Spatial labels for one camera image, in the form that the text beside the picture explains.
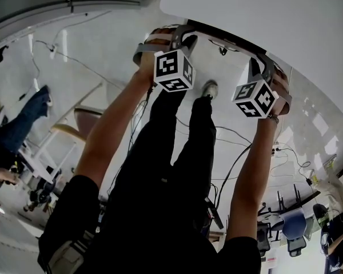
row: black office chair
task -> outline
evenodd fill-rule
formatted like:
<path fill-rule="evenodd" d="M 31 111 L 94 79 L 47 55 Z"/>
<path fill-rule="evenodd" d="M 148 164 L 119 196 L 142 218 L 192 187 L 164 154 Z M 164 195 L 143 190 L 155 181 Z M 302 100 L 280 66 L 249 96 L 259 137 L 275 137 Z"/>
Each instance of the black office chair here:
<path fill-rule="evenodd" d="M 265 253 L 270 250 L 268 233 L 270 233 L 270 224 L 258 222 L 257 241 L 261 257 L 264 257 Z"/>
<path fill-rule="evenodd" d="M 306 248 L 306 241 L 303 236 L 295 240 L 287 240 L 287 249 L 291 257 L 301 255 L 303 248 Z"/>

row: floor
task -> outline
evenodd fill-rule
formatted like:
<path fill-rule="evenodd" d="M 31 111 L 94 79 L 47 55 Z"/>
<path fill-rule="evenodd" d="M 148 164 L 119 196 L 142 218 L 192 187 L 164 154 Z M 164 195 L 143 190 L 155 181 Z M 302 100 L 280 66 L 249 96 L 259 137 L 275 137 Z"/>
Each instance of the floor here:
<path fill-rule="evenodd" d="M 147 7 L 138 10 L 117 10 L 89 22 L 65 27 L 88 20 L 99 13 L 91 13 L 88 16 L 78 15 L 35 29 L 32 34 L 10 44 L 9 49 L 4 52 L 4 61 L 0 64 L 0 102 L 5 106 L 8 118 L 14 118 L 27 99 L 34 94 L 34 78 L 38 79 L 40 86 L 48 85 L 54 100 L 50 117 L 39 119 L 29 135 L 30 141 L 38 144 L 50 127 L 102 80 L 78 62 L 58 54 L 51 59 L 49 50 L 44 44 L 35 42 L 36 40 L 52 43 L 57 37 L 55 43 L 58 44 L 59 51 L 80 60 L 106 77 L 109 82 L 123 88 L 137 70 L 137 66 L 131 60 L 137 44 L 157 27 L 184 21 L 182 18 L 162 13 L 158 5 L 159 0 L 150 0 Z M 31 52 L 40 72 L 33 64 Z M 292 148 L 300 164 L 306 161 L 311 162 L 308 168 L 301 169 L 303 174 L 308 176 L 309 170 L 313 168 L 318 171 L 320 178 L 325 178 L 322 163 L 331 154 L 338 154 L 336 167 L 343 167 L 343 114 L 311 81 L 274 55 L 270 56 L 279 62 L 287 73 L 290 79 L 290 93 L 293 97 L 290 114 L 281 120 L 276 133 L 278 145 L 280 148 Z M 236 130 L 252 141 L 256 130 L 256 120 L 246 118 L 231 102 L 231 97 L 249 57 L 235 52 L 228 52 L 223 57 L 217 46 L 204 38 L 199 38 L 191 60 L 198 72 L 197 80 L 194 89 L 187 93 L 182 102 L 177 115 L 178 119 L 188 124 L 193 100 L 199 97 L 202 85 L 213 78 L 220 88 L 219 95 L 212 104 L 212 118 L 215 125 Z M 118 87 L 106 83 L 84 104 L 105 109 L 119 94 Z M 19 97 L 26 92 L 27 96 L 19 102 Z M 159 92 L 160 90 L 156 88 L 151 94 L 149 105 L 137 130 L 147 121 L 149 108 Z M 72 116 L 69 117 L 69 123 L 74 124 Z M 103 181 L 101 188 L 103 196 L 107 196 L 106 192 L 113 177 L 125 158 L 129 138 L 130 127 Z M 176 160 L 187 138 L 188 128 L 178 122 L 171 163 Z M 217 138 L 212 179 L 213 184 L 220 189 L 232 163 L 248 142 L 224 128 L 217 128 Z M 61 161 L 73 141 L 64 134 L 59 134 L 55 138 L 48 149 L 55 162 Z M 82 148 L 83 143 L 77 142 L 77 148 L 63 165 L 62 171 L 66 179 L 71 178 L 71 168 L 77 165 Z M 238 176 L 244 159 L 245 156 L 237 162 L 221 194 L 218 211 L 223 223 L 228 218 L 230 200 L 236 181 L 233 178 Z M 293 184 L 300 190 L 303 198 L 312 194 L 312 189 L 299 174 L 299 168 L 295 154 L 289 150 L 278 152 L 272 159 L 271 176 L 263 199 L 272 206 L 272 209 L 277 207 L 277 191 L 280 191 L 284 197 L 286 205 L 294 201 Z M 0 192 L 0 198 L 7 200 L 6 207 L 16 213 L 27 214 L 22 212 L 27 195 L 16 192 L 9 198 L 8 194 L 12 194 L 8 188 Z M 214 199 L 214 190 L 210 192 L 210 199 Z M 35 220 L 33 223 L 41 225 L 46 220 L 44 216 L 38 218 L 39 213 L 36 211 L 27 216 Z M 212 230 L 218 230 L 214 223 Z"/>

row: hand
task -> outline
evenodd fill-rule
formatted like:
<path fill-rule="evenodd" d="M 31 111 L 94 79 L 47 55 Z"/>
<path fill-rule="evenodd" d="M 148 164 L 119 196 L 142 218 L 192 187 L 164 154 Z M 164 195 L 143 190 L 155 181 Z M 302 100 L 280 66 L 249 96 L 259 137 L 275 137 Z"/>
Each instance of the hand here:
<path fill-rule="evenodd" d="M 288 90 L 288 79 L 286 74 L 284 74 L 282 71 L 278 70 L 277 68 L 274 68 L 276 72 L 273 74 L 273 84 L 271 84 L 271 88 L 273 91 L 277 90 L 285 90 L 286 92 L 289 92 Z M 272 108 L 272 114 L 273 115 L 279 115 L 282 110 L 284 109 L 286 104 L 286 101 L 282 98 L 277 99 L 276 103 L 274 104 Z"/>
<path fill-rule="evenodd" d="M 156 29 L 151 34 L 172 34 L 176 29 Z M 153 45 L 169 45 L 170 41 L 166 39 L 153 39 L 146 44 Z M 149 78 L 151 82 L 154 81 L 154 62 L 155 56 L 153 52 L 144 52 L 141 56 L 141 63 L 139 65 L 139 71 L 143 76 Z"/>

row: bracelet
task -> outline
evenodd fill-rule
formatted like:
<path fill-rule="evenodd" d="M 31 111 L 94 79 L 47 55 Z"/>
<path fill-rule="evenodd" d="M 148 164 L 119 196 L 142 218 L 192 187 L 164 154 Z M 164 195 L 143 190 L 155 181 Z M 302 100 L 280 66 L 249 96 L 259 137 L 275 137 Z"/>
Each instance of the bracelet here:
<path fill-rule="evenodd" d="M 280 122 L 280 120 L 278 119 L 278 116 L 277 116 L 277 115 L 269 114 L 269 115 L 267 116 L 267 118 L 276 121 L 277 125 L 278 125 L 278 123 Z"/>

